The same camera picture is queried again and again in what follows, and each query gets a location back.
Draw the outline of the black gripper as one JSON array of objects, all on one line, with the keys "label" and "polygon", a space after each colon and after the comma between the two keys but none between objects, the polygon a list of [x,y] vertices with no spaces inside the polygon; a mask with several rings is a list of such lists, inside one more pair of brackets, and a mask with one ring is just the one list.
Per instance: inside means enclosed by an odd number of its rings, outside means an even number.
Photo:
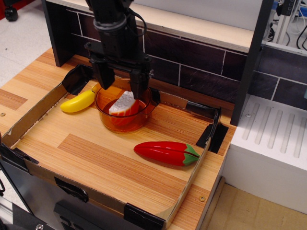
[{"label": "black gripper", "polygon": [[107,90],[115,81],[115,70],[128,73],[134,99],[139,99],[148,88],[152,74],[151,58],[139,48],[144,34],[136,23],[94,23],[99,42],[88,42],[94,77]]}]

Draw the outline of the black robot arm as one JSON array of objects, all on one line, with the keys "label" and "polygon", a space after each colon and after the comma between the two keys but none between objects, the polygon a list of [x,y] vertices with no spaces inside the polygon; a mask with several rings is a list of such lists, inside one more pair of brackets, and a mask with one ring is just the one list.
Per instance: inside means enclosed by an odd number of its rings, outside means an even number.
[{"label": "black robot arm", "polygon": [[135,99],[140,99],[148,88],[151,58],[139,48],[136,18],[130,0],[89,0],[94,13],[93,25],[100,41],[85,45],[89,52],[94,77],[103,89],[115,81],[115,71],[129,74],[130,88]]}]

